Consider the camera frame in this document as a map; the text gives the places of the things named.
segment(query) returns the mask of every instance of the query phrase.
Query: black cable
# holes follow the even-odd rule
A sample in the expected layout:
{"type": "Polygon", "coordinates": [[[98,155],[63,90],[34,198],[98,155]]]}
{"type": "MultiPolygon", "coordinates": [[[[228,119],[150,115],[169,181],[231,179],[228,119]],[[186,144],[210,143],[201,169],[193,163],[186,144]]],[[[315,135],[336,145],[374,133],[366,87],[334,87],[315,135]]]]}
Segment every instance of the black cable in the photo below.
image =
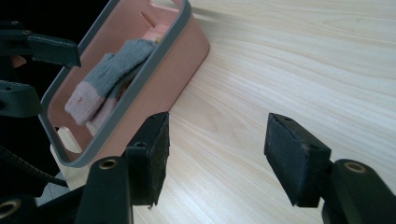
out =
{"type": "Polygon", "coordinates": [[[8,151],[5,147],[1,145],[0,145],[0,159],[16,166],[17,168],[23,170],[25,173],[29,175],[33,175],[52,184],[56,184],[68,188],[66,181],[40,171],[39,169],[35,168],[33,165],[29,164],[27,161],[24,161],[17,155],[8,151]]]}

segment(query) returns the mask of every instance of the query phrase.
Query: light wood grain surface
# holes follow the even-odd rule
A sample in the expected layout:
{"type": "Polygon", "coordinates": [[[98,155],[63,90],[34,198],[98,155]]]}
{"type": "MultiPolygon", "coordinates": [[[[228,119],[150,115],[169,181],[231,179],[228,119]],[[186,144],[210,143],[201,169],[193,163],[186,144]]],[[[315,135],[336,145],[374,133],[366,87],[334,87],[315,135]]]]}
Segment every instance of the light wood grain surface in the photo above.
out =
{"type": "MultiPolygon", "coordinates": [[[[211,50],[170,111],[159,204],[134,207],[135,223],[322,223],[321,207],[291,206],[263,155],[270,112],[396,192],[396,2],[190,2],[211,50]]],[[[63,168],[73,188],[87,172],[63,168]]]]}

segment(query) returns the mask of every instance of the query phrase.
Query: pink plastic basket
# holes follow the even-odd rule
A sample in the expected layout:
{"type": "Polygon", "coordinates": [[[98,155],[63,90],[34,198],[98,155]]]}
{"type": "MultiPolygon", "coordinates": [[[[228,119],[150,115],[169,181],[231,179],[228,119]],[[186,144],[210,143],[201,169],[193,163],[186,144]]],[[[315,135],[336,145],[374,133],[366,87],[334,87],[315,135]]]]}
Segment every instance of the pink plastic basket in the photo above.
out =
{"type": "Polygon", "coordinates": [[[119,156],[144,120],[169,111],[198,69],[209,44],[191,14],[187,0],[174,0],[178,9],[160,7],[148,0],[110,0],[79,44],[81,67],[63,68],[41,103],[39,116],[59,161],[82,167],[107,156],[119,156]],[[95,67],[105,53],[117,52],[129,39],[161,42],[151,53],[115,109],[95,136],[77,125],[64,106],[77,84],[95,67]],[[73,152],[58,134],[62,129],[73,140],[73,152]]]}

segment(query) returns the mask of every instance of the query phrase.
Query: wooden table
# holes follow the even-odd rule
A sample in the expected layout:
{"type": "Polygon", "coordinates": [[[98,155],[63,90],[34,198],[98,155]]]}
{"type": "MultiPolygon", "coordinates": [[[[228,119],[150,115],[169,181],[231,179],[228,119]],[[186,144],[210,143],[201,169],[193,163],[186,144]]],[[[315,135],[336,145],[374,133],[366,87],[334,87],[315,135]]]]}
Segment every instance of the wooden table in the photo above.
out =
{"type": "MultiPolygon", "coordinates": [[[[322,223],[322,202],[292,207],[263,155],[270,112],[396,192],[394,1],[190,2],[211,50],[170,111],[159,204],[135,223],[322,223]]],[[[74,189],[88,168],[62,171],[74,189]]]]}

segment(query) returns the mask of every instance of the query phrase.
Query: plastic bin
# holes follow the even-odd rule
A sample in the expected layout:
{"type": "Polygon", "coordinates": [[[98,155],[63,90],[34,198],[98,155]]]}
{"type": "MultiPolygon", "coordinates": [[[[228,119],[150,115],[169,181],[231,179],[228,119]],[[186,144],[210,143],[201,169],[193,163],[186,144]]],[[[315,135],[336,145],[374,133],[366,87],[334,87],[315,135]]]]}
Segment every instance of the plastic bin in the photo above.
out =
{"type": "Polygon", "coordinates": [[[81,67],[63,68],[41,103],[39,115],[59,161],[82,167],[107,156],[119,156],[144,120],[169,111],[198,69],[209,44],[191,14],[187,0],[173,1],[178,9],[148,0],[110,0],[79,44],[81,67]],[[64,106],[77,84],[105,53],[117,52],[129,39],[162,36],[133,82],[95,136],[77,125],[64,106]],[[75,148],[66,148],[59,129],[75,148]]]}

